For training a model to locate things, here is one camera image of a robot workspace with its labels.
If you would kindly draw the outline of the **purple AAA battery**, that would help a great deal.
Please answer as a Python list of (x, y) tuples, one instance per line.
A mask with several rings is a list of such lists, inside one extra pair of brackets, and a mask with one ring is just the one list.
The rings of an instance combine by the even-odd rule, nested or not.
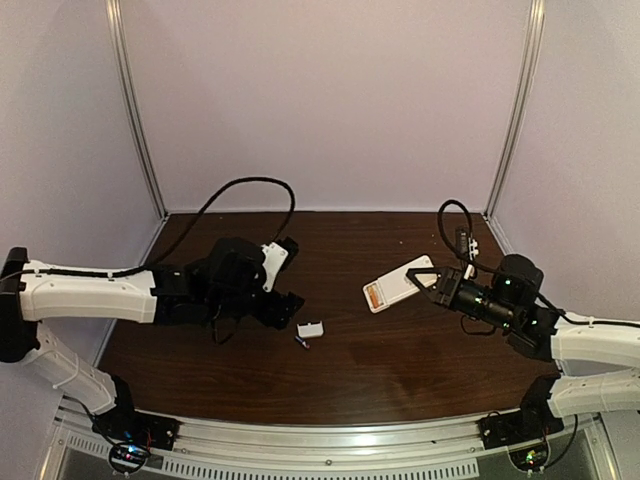
[(294, 340), (305, 350), (310, 349), (310, 344), (305, 339), (302, 339), (300, 337), (295, 337)]

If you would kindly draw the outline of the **white remote control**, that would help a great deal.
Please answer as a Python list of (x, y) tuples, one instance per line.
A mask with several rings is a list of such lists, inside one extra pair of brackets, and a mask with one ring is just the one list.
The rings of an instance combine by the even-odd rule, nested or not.
[[(392, 305), (404, 301), (419, 292), (405, 277), (407, 270), (412, 267), (433, 267), (433, 263), (428, 255), (422, 255), (363, 286), (362, 291), (364, 298), (369, 310), (373, 314), (386, 310)], [(372, 309), (368, 295), (370, 289), (376, 289), (384, 301), (384, 305), (378, 310)]]

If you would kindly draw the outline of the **white battery cover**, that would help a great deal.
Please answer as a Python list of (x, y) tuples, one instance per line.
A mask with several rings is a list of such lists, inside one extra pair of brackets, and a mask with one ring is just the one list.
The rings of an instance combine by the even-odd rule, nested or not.
[(325, 333), (322, 322), (308, 322), (297, 325), (297, 336), (303, 340), (322, 337)]

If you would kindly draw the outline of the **orange AAA battery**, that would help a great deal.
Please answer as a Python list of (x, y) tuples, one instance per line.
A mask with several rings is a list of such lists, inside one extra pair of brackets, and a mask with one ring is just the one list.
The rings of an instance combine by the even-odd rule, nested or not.
[(376, 289), (370, 289), (368, 295), (373, 310), (378, 310), (384, 305), (384, 301)]

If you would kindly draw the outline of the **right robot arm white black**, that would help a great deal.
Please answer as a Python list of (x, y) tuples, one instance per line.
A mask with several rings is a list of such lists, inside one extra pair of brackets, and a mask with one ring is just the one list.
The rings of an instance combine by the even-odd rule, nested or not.
[(410, 268), (407, 279), (432, 303), (504, 332), (522, 356), (557, 364), (520, 409), (528, 416), (633, 411), (639, 407), (639, 324), (566, 312), (540, 292), (542, 271), (519, 254), (505, 256), (481, 286), (451, 267)]

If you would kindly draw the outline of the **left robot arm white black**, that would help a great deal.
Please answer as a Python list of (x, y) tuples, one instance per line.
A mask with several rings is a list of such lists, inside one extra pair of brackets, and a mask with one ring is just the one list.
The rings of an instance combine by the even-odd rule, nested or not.
[(54, 388), (98, 418), (135, 412), (125, 381), (89, 366), (42, 326), (54, 318), (112, 318), (143, 325), (215, 326), (252, 317), (282, 330), (304, 304), (275, 284), (299, 251), (291, 238), (258, 246), (218, 240), (184, 267), (68, 269), (29, 260), (11, 249), (1, 271), (1, 360), (34, 367)]

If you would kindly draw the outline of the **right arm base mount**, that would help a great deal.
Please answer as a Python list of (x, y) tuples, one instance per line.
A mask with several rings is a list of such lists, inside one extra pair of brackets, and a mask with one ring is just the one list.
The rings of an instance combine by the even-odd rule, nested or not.
[(540, 377), (528, 388), (519, 407), (491, 412), (477, 421), (485, 450), (507, 447), (511, 464), (527, 474), (542, 473), (551, 464), (549, 436), (564, 429), (548, 400), (554, 377)]

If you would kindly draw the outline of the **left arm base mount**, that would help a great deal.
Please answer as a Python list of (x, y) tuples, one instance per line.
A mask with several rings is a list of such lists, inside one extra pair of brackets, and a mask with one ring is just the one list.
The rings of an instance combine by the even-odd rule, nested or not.
[(107, 462), (128, 478), (151, 458), (152, 449), (171, 451), (180, 422), (172, 417), (138, 411), (126, 383), (115, 382), (115, 405), (102, 414), (91, 414), (92, 430), (110, 445)]

